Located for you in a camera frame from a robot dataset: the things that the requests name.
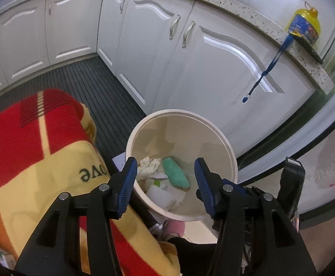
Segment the green fluffy cloth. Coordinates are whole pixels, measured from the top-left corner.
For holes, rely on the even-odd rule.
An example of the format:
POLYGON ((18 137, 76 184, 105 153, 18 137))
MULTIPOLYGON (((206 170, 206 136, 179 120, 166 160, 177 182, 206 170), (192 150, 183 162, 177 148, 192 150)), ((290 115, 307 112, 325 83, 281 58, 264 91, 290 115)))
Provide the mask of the green fluffy cloth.
POLYGON ((171 157, 162 160, 162 166, 165 174, 173 187, 187 191, 190 188, 190 182, 180 166, 171 157))

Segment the white sponge block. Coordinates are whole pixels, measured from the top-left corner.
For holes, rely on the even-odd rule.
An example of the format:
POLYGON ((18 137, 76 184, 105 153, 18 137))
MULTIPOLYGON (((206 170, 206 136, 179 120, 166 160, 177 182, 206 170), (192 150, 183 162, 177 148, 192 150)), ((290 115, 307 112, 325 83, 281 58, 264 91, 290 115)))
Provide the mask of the white sponge block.
POLYGON ((181 204, 186 196, 186 192, 173 186, 168 186, 164 189, 153 184, 147 190, 146 195, 163 210, 171 211, 181 204))

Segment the white tissue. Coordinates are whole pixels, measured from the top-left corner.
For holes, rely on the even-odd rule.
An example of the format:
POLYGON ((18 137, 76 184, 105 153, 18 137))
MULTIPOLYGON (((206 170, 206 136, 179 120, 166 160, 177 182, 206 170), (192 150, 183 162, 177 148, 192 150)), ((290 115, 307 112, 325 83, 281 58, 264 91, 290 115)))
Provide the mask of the white tissue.
POLYGON ((162 166, 162 160, 160 158, 149 158, 148 156, 143 158, 139 162, 137 168, 137 181, 145 179, 167 179, 168 176, 164 172, 162 166))

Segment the green white barcode box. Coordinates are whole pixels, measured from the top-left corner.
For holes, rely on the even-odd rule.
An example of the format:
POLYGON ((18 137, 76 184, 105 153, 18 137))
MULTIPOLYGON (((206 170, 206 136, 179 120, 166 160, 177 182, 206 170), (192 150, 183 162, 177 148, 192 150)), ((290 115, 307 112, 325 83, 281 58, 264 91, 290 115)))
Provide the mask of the green white barcode box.
POLYGON ((168 191, 168 185, 164 180, 147 179, 145 183, 145 191, 147 193, 148 192, 168 191))

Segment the beige round trash bin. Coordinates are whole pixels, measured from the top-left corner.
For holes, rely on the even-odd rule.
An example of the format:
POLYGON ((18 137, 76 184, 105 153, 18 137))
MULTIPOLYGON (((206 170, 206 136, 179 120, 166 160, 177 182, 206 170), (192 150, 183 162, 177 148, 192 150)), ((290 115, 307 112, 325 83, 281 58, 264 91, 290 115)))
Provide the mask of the beige round trash bin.
POLYGON ((208 217, 202 201, 195 192, 194 162, 203 158, 209 169, 230 180, 238 181, 238 167, 233 149, 221 130, 195 113, 179 110, 160 110, 143 118, 132 130, 125 149, 127 158, 141 161, 145 157, 171 157, 183 170, 190 188, 179 206, 166 211, 146 195, 143 181, 135 181, 134 192, 153 212, 178 221, 199 221, 208 217))

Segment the red yellow checkered blanket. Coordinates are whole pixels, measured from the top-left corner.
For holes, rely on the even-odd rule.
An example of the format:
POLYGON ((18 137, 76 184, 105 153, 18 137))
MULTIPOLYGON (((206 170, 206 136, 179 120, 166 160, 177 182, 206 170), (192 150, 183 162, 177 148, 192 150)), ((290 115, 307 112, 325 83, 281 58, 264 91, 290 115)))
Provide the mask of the red yellow checkered blanket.
MULTIPOLYGON (((36 226, 63 192, 91 192, 112 175, 95 146, 96 126, 85 105, 58 89, 38 92, 0 113, 0 247, 15 266, 36 226)), ((158 242, 130 208, 111 220, 122 275, 179 275, 176 248, 158 242)), ((81 263, 91 275, 86 222, 81 221, 81 263)))

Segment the black flat tablet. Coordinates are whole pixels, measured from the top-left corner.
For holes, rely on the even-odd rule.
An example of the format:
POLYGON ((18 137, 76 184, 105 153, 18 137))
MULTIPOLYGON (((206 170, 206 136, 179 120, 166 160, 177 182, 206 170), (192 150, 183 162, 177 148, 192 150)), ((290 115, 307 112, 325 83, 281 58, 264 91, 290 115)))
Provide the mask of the black flat tablet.
POLYGON ((323 64, 323 60, 320 58, 318 53, 314 50, 314 48, 302 37, 293 35, 292 36, 311 56, 312 58, 319 64, 323 64))

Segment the yellow cooking oil bottle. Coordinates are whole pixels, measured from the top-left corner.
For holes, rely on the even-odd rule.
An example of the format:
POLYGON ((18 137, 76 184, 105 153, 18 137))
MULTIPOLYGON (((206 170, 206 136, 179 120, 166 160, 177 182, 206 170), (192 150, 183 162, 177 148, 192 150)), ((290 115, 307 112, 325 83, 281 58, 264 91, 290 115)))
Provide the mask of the yellow cooking oil bottle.
POLYGON ((304 8, 294 12, 286 29, 288 33, 301 37, 314 46, 321 33, 318 10, 305 1, 304 8))

